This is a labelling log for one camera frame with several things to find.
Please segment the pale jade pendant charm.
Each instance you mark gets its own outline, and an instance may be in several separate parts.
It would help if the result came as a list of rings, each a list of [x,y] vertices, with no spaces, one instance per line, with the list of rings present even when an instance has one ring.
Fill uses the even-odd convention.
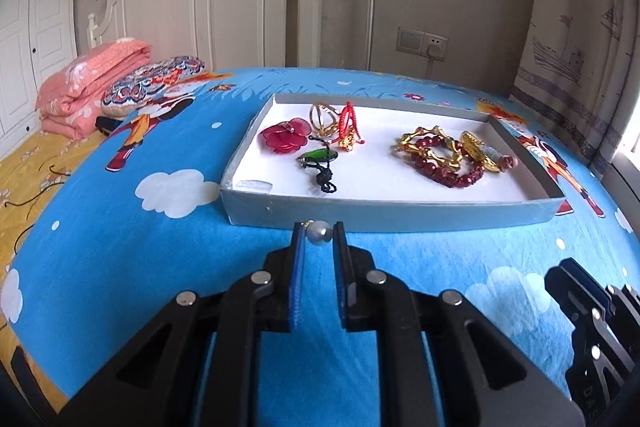
[[[491,172],[506,172],[518,167],[518,158],[500,153],[495,148],[485,145],[482,147],[484,155],[483,165]]]

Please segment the yellow floral bedsheet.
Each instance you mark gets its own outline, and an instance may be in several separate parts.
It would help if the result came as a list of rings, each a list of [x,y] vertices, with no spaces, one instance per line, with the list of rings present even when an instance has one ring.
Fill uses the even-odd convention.
[[[24,398],[34,377],[58,413],[113,352],[102,291],[117,255],[104,167],[118,140],[39,131],[1,161],[1,362]]]

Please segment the ship print curtain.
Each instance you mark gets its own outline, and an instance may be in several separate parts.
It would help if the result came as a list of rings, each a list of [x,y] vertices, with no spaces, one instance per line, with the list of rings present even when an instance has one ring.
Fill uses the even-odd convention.
[[[597,176],[639,98],[639,0],[534,0],[513,101]]]

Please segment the metal pole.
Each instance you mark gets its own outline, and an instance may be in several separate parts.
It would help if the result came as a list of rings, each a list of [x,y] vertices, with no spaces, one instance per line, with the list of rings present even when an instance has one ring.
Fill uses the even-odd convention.
[[[371,70],[373,36],[375,20],[375,0],[368,0],[367,4],[367,35],[366,35],[366,70]]]

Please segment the gold bangle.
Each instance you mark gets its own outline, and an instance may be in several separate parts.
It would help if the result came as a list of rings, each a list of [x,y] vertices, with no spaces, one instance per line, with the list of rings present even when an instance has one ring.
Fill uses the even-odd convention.
[[[488,144],[486,144],[480,138],[477,138],[475,134],[469,131],[463,131],[461,133],[460,141],[462,143],[463,150],[465,150],[466,153],[468,153],[475,161],[479,162],[480,165],[484,167],[483,165],[484,155],[482,152],[482,147]]]

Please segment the white pearl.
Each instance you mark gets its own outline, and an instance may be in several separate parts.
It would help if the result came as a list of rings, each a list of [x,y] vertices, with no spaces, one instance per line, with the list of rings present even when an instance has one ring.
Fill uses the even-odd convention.
[[[333,229],[326,221],[309,220],[305,223],[305,236],[309,243],[321,245],[331,243],[333,239]]]

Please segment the patterned blue red pillow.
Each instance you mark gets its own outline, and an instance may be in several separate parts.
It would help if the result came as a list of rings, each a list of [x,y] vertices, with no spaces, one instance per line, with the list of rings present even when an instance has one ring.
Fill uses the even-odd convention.
[[[104,91],[102,114],[116,119],[125,118],[178,81],[201,74],[204,70],[205,63],[190,55],[169,57],[140,66]]]

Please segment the grey shallow cardboard tray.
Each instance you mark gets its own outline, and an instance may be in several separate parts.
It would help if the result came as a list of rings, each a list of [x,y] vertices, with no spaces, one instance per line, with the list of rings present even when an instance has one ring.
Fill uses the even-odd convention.
[[[306,116],[318,94],[273,95],[257,113],[220,184],[232,225],[287,229],[296,221],[342,221],[351,232],[449,232],[536,225],[551,220],[565,195],[544,165],[500,120],[472,110],[385,98],[353,98],[364,142],[332,161],[337,190],[324,194],[316,170],[296,154],[269,152],[260,141],[267,127]],[[423,126],[452,136],[474,133],[518,165],[486,173],[467,188],[427,179],[396,148],[400,136]]]

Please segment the wall switch and socket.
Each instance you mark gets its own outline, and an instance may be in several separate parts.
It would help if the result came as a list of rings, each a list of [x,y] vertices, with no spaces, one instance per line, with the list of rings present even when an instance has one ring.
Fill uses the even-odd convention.
[[[400,26],[397,33],[396,50],[443,62],[447,54],[448,41],[447,37],[441,35]]]

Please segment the blue cartoon blanket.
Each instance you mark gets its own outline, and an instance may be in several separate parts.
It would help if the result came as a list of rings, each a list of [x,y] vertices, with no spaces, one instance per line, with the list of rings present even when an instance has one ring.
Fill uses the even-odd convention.
[[[296,154],[333,194],[332,161],[364,142],[353,98],[385,98],[495,117],[565,195],[536,225],[449,232],[351,232],[370,251],[375,331],[349,333],[337,310],[333,245],[306,239],[299,320],[262,329],[264,263],[287,229],[232,225],[220,195],[228,162],[275,94],[318,94],[340,134]],[[418,173],[467,188],[486,173],[460,135],[420,126],[396,148]],[[504,98],[341,69],[251,68],[183,80],[113,130],[104,170],[117,255],[103,305],[112,354],[58,413],[34,377],[1,367],[11,426],[587,426],[570,397],[574,326],[544,289],[574,258],[606,288],[639,292],[632,213],[534,117]]]

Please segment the folded pink quilt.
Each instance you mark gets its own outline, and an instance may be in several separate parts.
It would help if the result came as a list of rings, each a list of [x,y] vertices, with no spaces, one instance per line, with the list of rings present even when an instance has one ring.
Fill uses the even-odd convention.
[[[100,44],[44,80],[35,110],[41,129],[78,141],[96,131],[101,98],[128,72],[149,64],[151,46],[125,37]]]

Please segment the white wooden headboard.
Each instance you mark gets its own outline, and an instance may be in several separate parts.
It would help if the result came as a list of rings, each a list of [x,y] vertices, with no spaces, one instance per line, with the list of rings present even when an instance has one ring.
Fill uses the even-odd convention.
[[[103,18],[88,17],[94,48],[134,37],[153,60],[201,58],[212,69],[283,67],[288,45],[297,67],[317,68],[323,0],[102,0]]]

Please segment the red flower hair clip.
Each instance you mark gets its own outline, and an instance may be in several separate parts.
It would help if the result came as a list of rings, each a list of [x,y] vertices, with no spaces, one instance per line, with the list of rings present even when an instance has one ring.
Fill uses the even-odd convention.
[[[308,143],[311,127],[303,118],[281,121],[259,133],[262,144],[276,154],[289,154]]]

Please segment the gold hoop earrings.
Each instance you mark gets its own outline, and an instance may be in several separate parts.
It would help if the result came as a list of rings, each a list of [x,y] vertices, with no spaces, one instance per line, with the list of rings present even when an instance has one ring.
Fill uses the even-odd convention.
[[[341,113],[329,104],[312,104],[308,112],[308,119],[312,132],[320,139],[334,139],[340,134]]]

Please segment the white wardrobe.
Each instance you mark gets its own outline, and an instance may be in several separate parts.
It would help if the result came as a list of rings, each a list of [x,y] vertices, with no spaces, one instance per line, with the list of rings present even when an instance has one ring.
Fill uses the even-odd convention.
[[[1,0],[1,155],[39,129],[38,90],[77,56],[74,0]]]

